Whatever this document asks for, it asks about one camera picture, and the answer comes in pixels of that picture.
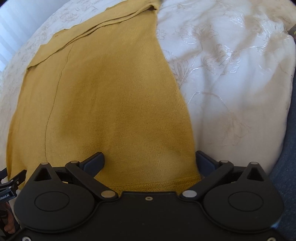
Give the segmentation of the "left hand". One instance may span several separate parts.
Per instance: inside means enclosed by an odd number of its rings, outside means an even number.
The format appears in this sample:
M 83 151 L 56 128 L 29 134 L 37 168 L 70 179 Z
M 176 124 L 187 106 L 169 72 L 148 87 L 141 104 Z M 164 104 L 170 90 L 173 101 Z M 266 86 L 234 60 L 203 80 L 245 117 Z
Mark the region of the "left hand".
M 6 207 L 8 217 L 7 217 L 7 224 L 4 227 L 4 230 L 9 234 L 14 234 L 16 231 L 16 228 L 15 228 L 14 216 L 11 212 L 11 206 L 8 202 L 6 202 L 5 207 Z

